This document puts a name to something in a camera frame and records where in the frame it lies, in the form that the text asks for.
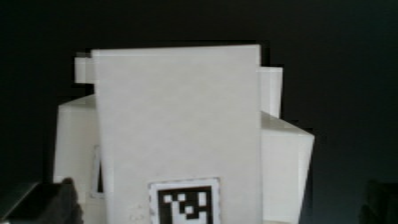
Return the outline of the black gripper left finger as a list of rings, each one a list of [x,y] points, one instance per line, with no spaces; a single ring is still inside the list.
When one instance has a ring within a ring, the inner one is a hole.
[[[0,224],[83,224],[70,178],[24,183],[0,196]]]

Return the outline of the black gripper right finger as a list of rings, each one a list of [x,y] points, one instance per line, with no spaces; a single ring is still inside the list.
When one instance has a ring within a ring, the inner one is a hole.
[[[367,182],[358,224],[398,224],[398,183]]]

